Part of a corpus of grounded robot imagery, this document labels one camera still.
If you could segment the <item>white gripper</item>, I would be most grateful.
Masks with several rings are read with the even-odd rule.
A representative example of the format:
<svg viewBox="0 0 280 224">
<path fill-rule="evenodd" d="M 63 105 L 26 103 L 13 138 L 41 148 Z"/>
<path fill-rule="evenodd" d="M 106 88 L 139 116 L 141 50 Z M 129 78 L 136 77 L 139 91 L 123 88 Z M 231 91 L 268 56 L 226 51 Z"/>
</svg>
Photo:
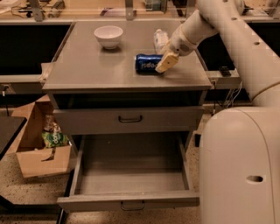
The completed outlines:
<svg viewBox="0 0 280 224">
<path fill-rule="evenodd" d="M 161 49 L 162 59 L 157 63 L 156 71 L 164 73 L 179 62 L 179 56 L 187 56 L 197 48 L 197 35 L 194 29 L 179 26 Z"/>
</svg>

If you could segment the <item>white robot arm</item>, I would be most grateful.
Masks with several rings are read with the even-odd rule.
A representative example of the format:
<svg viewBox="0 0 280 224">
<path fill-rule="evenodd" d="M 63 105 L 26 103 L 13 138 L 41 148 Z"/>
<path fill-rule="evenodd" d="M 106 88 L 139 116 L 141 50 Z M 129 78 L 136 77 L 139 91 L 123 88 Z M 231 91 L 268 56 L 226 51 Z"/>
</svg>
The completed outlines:
<svg viewBox="0 0 280 224">
<path fill-rule="evenodd" d="M 220 35 L 248 98 L 203 128 L 201 224 L 280 224 L 280 58 L 242 19 L 239 1 L 198 0 L 171 35 L 157 71 Z"/>
</svg>

